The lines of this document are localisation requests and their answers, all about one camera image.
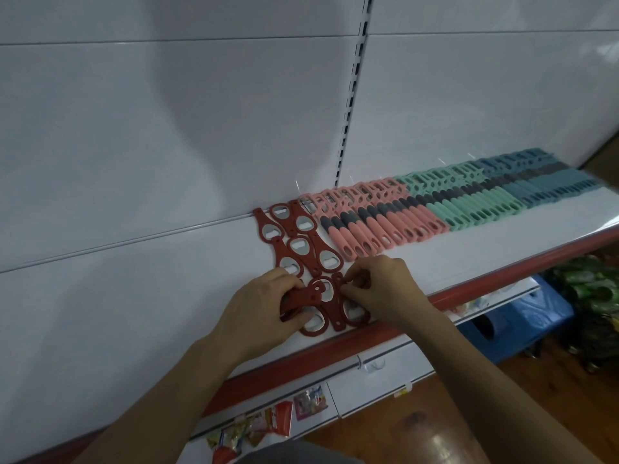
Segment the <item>wooden floor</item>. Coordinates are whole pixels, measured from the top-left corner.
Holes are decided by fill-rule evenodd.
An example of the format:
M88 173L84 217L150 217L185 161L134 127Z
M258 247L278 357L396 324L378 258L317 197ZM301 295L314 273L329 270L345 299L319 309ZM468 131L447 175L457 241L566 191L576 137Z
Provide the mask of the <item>wooden floor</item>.
M619 463L619 374L586 373L546 341L541 359L519 356L500 368L603 462ZM305 437L367 464L488 463L436 375Z

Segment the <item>white wall panel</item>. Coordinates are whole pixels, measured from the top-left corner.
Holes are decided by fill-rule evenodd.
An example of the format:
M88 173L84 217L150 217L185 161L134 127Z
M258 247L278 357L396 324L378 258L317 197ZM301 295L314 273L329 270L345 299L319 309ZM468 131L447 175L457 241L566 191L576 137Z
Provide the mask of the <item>white wall panel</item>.
M0 47L0 268L333 186L356 41Z
M340 184L541 147L578 165L619 123L619 32L369 36Z
M619 0L374 0L371 34L619 29Z
M364 0L0 0L0 44L357 35Z
M386 254L429 295L618 221L619 196L600 188ZM272 267L242 218L0 274L0 464L113 421ZM233 374L334 335L295 334Z

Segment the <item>person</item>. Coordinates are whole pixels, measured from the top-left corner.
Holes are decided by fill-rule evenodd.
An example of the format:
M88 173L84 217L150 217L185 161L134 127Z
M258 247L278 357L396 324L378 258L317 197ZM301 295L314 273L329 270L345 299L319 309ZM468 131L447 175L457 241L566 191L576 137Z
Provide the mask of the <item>person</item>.
M493 463L583 464L600 461L488 361L435 309L401 259L358 259L344 296L418 344ZM282 296L303 282L282 268L239 289L218 324L135 405L106 429L75 464L173 464L221 383L244 361L284 342L311 319L281 322ZM291 440L241 458L243 464L359 462Z

